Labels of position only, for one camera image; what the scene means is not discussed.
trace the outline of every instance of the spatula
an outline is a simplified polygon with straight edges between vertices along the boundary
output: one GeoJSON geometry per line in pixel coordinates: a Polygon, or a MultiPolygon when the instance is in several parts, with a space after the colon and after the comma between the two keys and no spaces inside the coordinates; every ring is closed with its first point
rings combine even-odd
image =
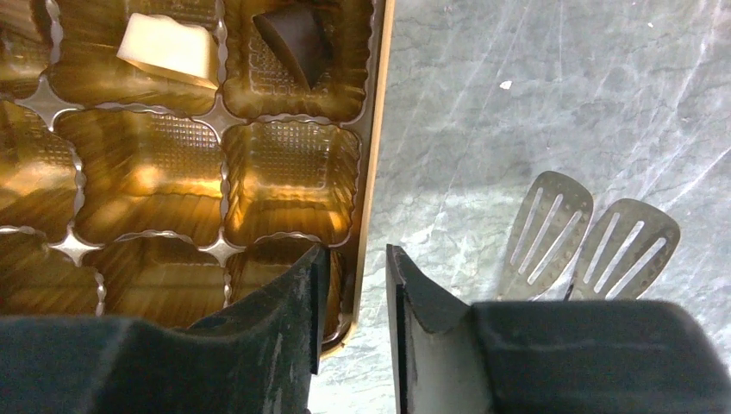
{"type": "Polygon", "coordinates": [[[659,276],[680,241],[678,223],[641,201],[612,204],[586,238],[565,299],[634,299],[659,276]]]}
{"type": "Polygon", "coordinates": [[[545,292],[577,252],[593,209],[591,194],[576,180],[553,171],[539,175],[513,223],[497,299],[545,292]]]}

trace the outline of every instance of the empty compartment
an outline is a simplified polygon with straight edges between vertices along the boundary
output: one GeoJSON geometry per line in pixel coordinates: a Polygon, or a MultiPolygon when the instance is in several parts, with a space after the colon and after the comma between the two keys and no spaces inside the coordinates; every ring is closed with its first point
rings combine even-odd
{"type": "Polygon", "coordinates": [[[233,244],[284,233],[343,242],[351,225],[358,138],[345,129],[304,122],[229,129],[225,235],[233,244]]]}
{"type": "MultiPolygon", "coordinates": [[[[226,262],[230,276],[230,304],[242,300],[257,289],[278,278],[315,246],[312,241],[296,238],[282,238],[251,246],[243,253],[231,256],[226,262]]],[[[339,254],[331,253],[330,289],[328,313],[325,320],[325,337],[338,328],[340,314],[341,261],[339,254]]]]}
{"type": "Polygon", "coordinates": [[[39,235],[0,235],[0,315],[94,315],[94,277],[39,235]]]}
{"type": "Polygon", "coordinates": [[[63,240],[77,194],[70,148],[31,110],[0,103],[0,226],[63,240]]]}
{"type": "Polygon", "coordinates": [[[103,277],[105,315],[187,327],[223,308],[223,267],[210,254],[179,239],[116,242],[89,252],[84,264],[103,277]]]}
{"type": "Polygon", "coordinates": [[[292,1],[225,1],[226,106],[235,115],[246,118],[281,113],[325,116],[336,122],[355,118],[366,98],[371,1],[307,2],[318,9],[333,47],[333,59],[312,91],[297,85],[253,25],[254,16],[288,3],[292,1]]]}
{"type": "Polygon", "coordinates": [[[109,243],[146,230],[173,231],[198,246],[221,227],[223,153],[208,127],[169,115],[89,110],[63,114],[86,177],[78,235],[109,243]]]}
{"type": "Polygon", "coordinates": [[[186,115],[213,106],[215,91],[151,75],[116,57],[133,13],[169,16],[182,24],[216,27],[215,0],[58,0],[63,40],[51,86],[68,102],[163,105],[186,115]]]}
{"type": "Polygon", "coordinates": [[[48,67],[50,53],[48,43],[0,27],[0,94],[12,99],[33,95],[39,75],[48,67]]]}

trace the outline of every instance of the gold plastic tray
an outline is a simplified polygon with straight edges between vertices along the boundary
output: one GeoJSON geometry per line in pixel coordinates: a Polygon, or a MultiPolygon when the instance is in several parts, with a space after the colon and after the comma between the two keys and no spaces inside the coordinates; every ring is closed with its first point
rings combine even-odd
{"type": "Polygon", "coordinates": [[[281,0],[2,0],[0,314],[187,326],[332,249],[324,348],[358,317],[391,0],[313,1],[301,89],[252,17],[281,0]],[[203,26],[213,91],[116,57],[132,13],[203,26]]]}

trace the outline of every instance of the metal utensil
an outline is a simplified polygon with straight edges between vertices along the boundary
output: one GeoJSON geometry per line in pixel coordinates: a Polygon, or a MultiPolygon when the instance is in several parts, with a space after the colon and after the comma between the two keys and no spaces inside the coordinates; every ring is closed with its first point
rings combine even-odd
{"type": "Polygon", "coordinates": [[[680,241],[678,223],[641,201],[612,204],[586,238],[565,299],[634,299],[659,276],[680,241]]]}
{"type": "Polygon", "coordinates": [[[539,175],[523,199],[508,240],[498,300],[527,300],[564,272],[589,227],[594,199],[564,174],[539,175]]]}

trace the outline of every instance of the gray marble surface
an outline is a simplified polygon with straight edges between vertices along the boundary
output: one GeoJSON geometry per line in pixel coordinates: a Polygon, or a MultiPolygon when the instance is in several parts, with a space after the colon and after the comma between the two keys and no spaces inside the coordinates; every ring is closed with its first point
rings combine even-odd
{"type": "Polygon", "coordinates": [[[360,326],[312,412],[396,412],[386,243],[466,302],[491,298],[545,170],[586,185],[597,214],[637,198],[679,222],[643,298],[681,304],[731,362],[729,114],[731,0],[397,0],[360,326]]]}

